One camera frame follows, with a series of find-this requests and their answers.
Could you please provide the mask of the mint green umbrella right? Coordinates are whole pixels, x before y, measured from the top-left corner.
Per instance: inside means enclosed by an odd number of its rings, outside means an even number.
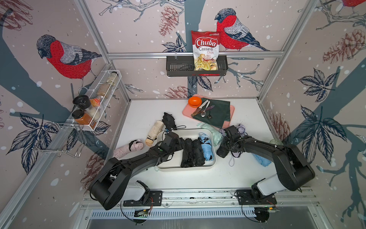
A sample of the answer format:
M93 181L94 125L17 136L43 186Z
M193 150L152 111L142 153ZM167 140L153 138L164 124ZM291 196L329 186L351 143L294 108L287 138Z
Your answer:
M213 137L213 145L215 147L217 147L221 143L223 135L219 132L218 129L206 123L199 123L197 124L197 127L210 131Z

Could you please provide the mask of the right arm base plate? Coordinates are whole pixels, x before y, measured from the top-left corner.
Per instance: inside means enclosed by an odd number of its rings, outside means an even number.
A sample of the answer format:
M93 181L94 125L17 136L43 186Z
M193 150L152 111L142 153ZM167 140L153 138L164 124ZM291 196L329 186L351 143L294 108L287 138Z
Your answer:
M274 194L264 196L257 190L238 189L234 196L237 197L240 205L276 205L277 201Z

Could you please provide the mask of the black umbrella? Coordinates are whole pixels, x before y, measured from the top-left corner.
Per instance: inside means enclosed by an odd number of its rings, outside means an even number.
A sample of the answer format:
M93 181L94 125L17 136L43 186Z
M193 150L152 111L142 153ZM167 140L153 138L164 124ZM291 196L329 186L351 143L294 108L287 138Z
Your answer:
M205 164L205 158L203 154L203 149L201 146L201 142L198 139L193 141L193 163L195 167L200 167Z
M193 141L190 138L184 140L184 149L182 154L181 167L190 168L194 166L193 163Z
M162 121L163 121L167 131L172 131L172 130L177 129L177 126L175 124L175 119L171 114L164 112Z
M225 158L230 152L230 148L227 142L222 142L220 147L218 148L216 154L221 157Z

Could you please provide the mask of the pink plastic tray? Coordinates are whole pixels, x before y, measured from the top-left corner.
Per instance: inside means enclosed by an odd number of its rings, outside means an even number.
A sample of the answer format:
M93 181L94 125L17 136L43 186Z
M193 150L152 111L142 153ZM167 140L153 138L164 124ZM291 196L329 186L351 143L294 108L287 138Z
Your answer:
M204 97L204 96L202 96L202 95L197 95L197 94L196 94L196 95L194 95L194 96L198 96L198 97L200 97L201 99L202 99L202 98L211 99L211 98ZM183 110L182 114L183 114L184 116L188 117L188 118L192 118L192 117L191 117L191 114L192 114L196 109L197 109L197 108L190 107L190 106L189 106L189 104L187 104L187 105L186 105L186 107L184 108L184 110ZM231 119L232 119L232 117L233 117L234 111L235 111L235 107L234 107L232 104L230 104L230 121L225 121L225 122L224 122L224 125L223 125L223 127L222 127L222 128L227 128L227 127L229 127L229 126L230 126L230 122L231 122Z

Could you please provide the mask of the Chuba cassava chips bag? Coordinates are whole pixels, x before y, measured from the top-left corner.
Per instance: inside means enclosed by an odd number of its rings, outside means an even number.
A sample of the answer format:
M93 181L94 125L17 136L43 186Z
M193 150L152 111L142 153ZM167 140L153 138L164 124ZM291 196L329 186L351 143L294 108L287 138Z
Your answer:
M220 32L191 31L195 71L218 70Z

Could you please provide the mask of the white storage box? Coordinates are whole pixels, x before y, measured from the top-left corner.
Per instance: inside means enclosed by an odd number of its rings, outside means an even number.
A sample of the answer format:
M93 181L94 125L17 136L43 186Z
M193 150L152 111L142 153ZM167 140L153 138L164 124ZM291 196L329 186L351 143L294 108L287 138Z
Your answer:
M157 165L162 171L193 171L210 169L216 163L212 133L207 129L173 130L178 135L176 151L168 160Z

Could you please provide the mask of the gold handled knife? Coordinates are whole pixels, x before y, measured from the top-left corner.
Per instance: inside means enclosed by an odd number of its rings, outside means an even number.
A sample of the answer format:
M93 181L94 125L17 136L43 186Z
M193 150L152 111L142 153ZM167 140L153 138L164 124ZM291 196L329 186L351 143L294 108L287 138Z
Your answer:
M205 108L206 104L207 104L207 101L204 101L192 114L191 114L191 117L194 117L198 114L200 114L202 112L202 110Z

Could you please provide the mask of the black wall basket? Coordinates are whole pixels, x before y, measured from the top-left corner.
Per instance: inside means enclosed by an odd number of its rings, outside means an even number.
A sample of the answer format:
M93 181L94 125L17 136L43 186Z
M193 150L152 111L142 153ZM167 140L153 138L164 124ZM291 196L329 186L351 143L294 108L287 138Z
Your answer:
M169 77L225 76L228 71L226 56L218 56L218 69L214 71L195 70L193 56L167 56L166 74Z

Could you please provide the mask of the silver spoon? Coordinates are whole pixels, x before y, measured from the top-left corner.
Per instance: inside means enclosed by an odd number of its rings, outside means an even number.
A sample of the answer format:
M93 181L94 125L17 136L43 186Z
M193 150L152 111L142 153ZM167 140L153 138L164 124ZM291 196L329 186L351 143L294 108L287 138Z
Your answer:
M201 112L201 117L205 117L206 116L206 110L209 107L209 105L210 105L210 101L208 100L205 108Z

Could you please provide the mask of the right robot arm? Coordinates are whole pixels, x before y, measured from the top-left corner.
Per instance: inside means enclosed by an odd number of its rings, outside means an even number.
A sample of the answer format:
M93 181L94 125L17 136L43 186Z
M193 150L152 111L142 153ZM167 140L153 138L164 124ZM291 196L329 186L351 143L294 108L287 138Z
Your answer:
M294 145L279 146L242 135L238 128L230 126L224 129L224 137L218 156L229 152L246 152L261 156L273 162L276 173L264 178L251 187L252 196L262 199L283 190L300 190L303 185L315 178L315 172L304 155Z

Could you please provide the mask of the light blue umbrella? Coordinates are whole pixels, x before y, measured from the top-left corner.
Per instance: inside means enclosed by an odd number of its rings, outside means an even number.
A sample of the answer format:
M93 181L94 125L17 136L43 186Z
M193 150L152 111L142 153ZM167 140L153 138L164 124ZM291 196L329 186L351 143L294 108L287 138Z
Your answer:
M212 151L212 145L211 145L210 138L208 137L208 135L201 132L201 133L199 133L198 140L201 142L201 147L202 147L205 161L212 161L214 159L214 156L213 156L214 154Z
M266 158L264 158L264 157L262 157L262 156L258 156L258 155L256 155L256 154L253 154L253 156L254 156L254 158L256 159L256 161L257 161L260 165L262 165L263 167L267 167L267 166L269 166L269 165L272 163L272 161L270 161L270 160L268 160L268 159L266 159Z

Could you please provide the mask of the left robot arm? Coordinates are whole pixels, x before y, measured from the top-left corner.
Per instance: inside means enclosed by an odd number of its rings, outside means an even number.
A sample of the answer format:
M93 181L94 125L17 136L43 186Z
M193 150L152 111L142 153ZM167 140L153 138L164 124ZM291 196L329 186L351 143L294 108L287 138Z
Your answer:
M90 184L90 197L98 201L105 210L112 209L122 199L132 177L166 162L184 146L183 138L169 132L163 141L157 142L144 154L123 160L115 157L109 159Z

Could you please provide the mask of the orange plastic bowl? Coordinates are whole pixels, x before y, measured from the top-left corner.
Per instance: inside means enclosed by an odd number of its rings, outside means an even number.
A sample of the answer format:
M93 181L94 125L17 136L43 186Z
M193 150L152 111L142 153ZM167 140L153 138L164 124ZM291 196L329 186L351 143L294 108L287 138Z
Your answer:
M198 96L192 96L189 98L188 104L190 107L198 108L202 104L202 99Z

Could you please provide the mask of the black lid spice jar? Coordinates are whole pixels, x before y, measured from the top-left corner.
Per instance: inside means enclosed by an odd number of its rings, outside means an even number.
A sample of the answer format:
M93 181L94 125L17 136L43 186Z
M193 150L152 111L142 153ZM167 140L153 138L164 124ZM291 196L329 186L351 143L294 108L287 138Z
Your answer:
M75 97L72 102L82 110L86 110L91 106L90 99L87 95L79 95Z

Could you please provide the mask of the lilac umbrella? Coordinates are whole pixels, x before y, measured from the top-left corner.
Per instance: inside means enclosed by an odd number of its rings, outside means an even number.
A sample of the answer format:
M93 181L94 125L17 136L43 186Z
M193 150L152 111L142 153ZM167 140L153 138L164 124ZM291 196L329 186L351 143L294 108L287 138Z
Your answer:
M244 137L246 135L248 135L248 133L246 132L246 128L243 124L239 124L238 127L236 128L238 133L240 134L241 137ZM234 159L235 158L239 158L241 156L242 152L233 152L231 151L231 159L229 160L229 166L233 167L234 166Z

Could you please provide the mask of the pink folded umbrella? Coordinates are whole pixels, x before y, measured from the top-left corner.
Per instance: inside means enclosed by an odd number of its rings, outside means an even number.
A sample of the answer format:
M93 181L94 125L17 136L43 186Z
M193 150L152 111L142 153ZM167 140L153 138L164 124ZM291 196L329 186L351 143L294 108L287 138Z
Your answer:
M144 147L143 142L140 139L136 139L120 148L116 148L113 151L113 157L116 157L117 159L120 160L131 152L142 150L143 147Z

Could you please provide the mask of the beige folded umbrella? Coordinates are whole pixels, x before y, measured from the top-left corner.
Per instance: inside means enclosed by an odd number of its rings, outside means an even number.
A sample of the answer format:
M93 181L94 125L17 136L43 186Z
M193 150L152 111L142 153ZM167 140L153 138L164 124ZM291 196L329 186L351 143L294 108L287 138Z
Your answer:
M150 129L150 131L146 137L145 143L147 144L147 146L151 147L153 145L158 134L163 131L164 126L165 125L161 120L157 120L155 122L155 124L152 126L152 128Z

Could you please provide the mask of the orange spice jar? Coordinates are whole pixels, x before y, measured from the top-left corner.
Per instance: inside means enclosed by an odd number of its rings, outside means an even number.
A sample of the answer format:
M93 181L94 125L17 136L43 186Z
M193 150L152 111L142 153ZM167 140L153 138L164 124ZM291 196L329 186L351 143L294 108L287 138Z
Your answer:
M80 125L90 125L91 127L96 125L96 122L93 120L93 118L81 109L75 110L71 116Z

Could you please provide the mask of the dark green cloth napkin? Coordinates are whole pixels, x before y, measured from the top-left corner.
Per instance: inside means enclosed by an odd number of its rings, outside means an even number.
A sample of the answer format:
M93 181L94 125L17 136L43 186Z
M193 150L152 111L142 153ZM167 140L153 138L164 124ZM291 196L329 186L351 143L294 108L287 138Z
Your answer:
M208 113L209 110L207 108L206 110L206 116L201 117L201 114L197 114L193 117L193 119L196 119L198 121L201 121L203 123L207 123L211 126L222 128L225 121L230 121L230 102L229 101L223 101L223 100L213 100L213 99L207 99L202 98L202 102L210 100L210 106L215 105L215 107L211 110L212 119L208 119Z

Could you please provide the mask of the clear green glass jar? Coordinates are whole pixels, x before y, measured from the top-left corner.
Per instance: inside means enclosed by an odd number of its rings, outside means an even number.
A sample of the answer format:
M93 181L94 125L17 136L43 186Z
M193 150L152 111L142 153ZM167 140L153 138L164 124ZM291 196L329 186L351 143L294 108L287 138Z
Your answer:
M282 141L277 140L277 139L272 139L270 141L270 144L277 145L277 146L283 146L284 145Z

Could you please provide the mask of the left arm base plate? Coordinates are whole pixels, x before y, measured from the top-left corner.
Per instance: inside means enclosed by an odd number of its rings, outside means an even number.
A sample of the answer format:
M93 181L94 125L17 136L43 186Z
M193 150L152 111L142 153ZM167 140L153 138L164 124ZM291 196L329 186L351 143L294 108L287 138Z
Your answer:
M124 207L150 207L161 206L163 199L163 192L161 190L153 190L145 192L139 200L125 200L123 201Z

